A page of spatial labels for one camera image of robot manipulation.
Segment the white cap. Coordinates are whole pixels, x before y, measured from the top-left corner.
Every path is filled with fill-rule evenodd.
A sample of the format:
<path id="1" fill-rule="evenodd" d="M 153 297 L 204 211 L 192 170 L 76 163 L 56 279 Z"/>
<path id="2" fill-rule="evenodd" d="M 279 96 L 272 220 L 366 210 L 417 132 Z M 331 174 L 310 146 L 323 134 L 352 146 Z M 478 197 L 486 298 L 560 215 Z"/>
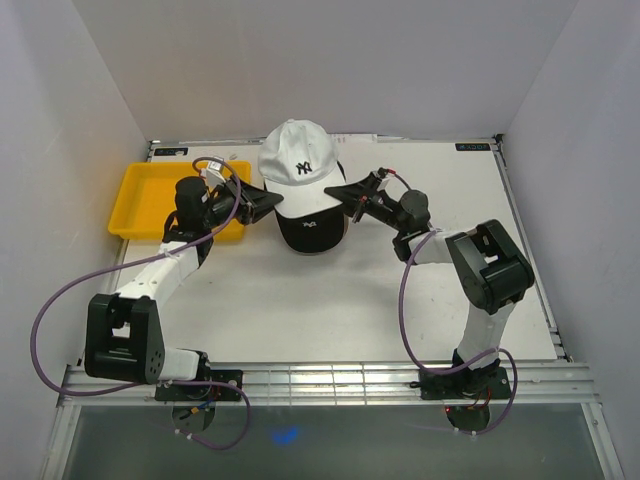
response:
<path id="1" fill-rule="evenodd" d="M 257 163 L 266 189 L 283 197 L 276 206 L 279 215 L 302 218 L 339 205 L 325 190 L 345 185 L 345 176 L 337 147 L 322 126 L 285 121 L 263 141 Z"/>

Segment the plain black cap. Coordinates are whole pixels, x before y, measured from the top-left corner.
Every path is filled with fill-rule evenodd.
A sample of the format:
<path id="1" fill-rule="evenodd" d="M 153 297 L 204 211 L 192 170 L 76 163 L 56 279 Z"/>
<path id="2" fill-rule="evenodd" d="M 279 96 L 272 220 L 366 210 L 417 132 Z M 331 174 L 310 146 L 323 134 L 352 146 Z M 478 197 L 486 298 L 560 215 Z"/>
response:
<path id="1" fill-rule="evenodd" d="M 327 165 L 322 176 L 308 181 L 281 184 L 264 181 L 271 192 L 283 197 L 275 207 L 281 235 L 290 249 L 304 255 L 327 252 L 344 238 L 346 220 L 342 203 L 325 192 L 346 185 L 346 174 L 339 160 Z"/>

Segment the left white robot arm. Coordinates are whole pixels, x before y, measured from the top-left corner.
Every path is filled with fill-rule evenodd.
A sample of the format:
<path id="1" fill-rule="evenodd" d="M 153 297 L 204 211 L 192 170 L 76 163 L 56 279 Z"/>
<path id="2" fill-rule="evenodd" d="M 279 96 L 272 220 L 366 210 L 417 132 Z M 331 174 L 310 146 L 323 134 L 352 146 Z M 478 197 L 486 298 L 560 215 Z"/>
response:
<path id="1" fill-rule="evenodd" d="M 188 398 L 205 397 L 212 387 L 207 354 L 166 346 L 160 311 L 202 266 L 213 246 L 214 231 L 233 220 L 256 223 L 283 199 L 233 178 L 215 188 L 196 176 L 179 180 L 157 259 L 123 287 L 97 294 L 89 302 L 86 374 L 135 384 L 177 382 Z"/>

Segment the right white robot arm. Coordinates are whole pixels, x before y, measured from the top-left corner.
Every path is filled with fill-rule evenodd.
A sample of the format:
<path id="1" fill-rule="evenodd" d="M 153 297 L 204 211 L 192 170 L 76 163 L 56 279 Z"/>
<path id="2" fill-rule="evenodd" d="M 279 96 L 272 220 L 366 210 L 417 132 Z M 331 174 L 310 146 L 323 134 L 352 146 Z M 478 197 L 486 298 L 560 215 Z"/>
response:
<path id="1" fill-rule="evenodd" d="M 517 303 L 533 287 L 533 268 L 504 226 L 488 220 L 469 231 L 447 233 L 431 223 L 428 196 L 407 189 L 399 199 L 385 189 L 395 171 L 380 168 L 364 179 L 325 192 L 340 202 L 357 223 L 365 215 L 396 231 L 392 244 L 407 269 L 449 264 L 468 301 L 462 339 L 448 368 L 430 368 L 417 361 L 413 387 L 423 398 L 464 398 L 487 394 L 494 382 L 508 384 L 501 365 L 501 340 Z"/>

